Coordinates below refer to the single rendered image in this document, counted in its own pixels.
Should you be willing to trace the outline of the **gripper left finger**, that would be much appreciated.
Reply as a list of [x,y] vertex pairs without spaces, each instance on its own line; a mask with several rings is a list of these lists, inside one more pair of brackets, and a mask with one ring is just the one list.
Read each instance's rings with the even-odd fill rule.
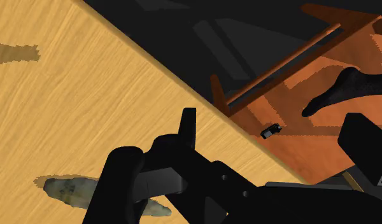
[[156,137],[146,153],[110,152],[82,224],[139,224],[150,197],[164,195],[188,224],[252,224],[255,185],[195,150],[196,110],[184,108],[176,134]]

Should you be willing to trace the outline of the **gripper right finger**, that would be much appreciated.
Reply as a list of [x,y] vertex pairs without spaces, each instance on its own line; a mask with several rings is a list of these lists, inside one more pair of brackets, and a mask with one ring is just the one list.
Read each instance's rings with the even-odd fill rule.
[[361,113],[347,113],[337,143],[382,199],[382,129]]

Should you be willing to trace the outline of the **black curved object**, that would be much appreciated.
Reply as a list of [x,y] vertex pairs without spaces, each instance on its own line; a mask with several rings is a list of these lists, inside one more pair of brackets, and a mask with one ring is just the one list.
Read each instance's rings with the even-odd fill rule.
[[324,107],[369,95],[382,95],[382,74],[365,74],[355,67],[347,67],[330,88],[309,101],[301,115],[309,117]]

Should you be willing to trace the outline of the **small black grey object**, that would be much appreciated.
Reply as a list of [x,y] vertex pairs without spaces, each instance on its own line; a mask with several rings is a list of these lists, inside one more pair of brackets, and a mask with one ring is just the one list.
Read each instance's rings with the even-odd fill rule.
[[269,126],[268,128],[264,129],[260,135],[262,136],[263,139],[267,139],[268,137],[271,137],[274,134],[277,134],[281,132],[282,127],[280,124],[275,123]]

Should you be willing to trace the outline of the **grey green elongated stone object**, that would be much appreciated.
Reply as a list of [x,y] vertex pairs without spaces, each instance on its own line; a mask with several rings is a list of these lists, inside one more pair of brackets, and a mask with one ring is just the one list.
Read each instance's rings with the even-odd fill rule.
[[[71,207],[88,209],[98,180],[88,178],[56,179],[45,181],[43,190],[46,194]],[[172,215],[172,211],[156,200],[148,199],[143,216],[164,217]]]

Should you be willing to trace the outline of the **light wooden table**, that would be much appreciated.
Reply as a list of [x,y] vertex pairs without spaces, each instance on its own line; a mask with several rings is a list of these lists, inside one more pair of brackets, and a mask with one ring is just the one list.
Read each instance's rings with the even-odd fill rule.
[[119,146],[148,150],[197,110],[196,150],[260,186],[302,178],[82,0],[0,0],[0,44],[37,61],[0,64],[0,224],[81,224],[49,177],[96,178]]

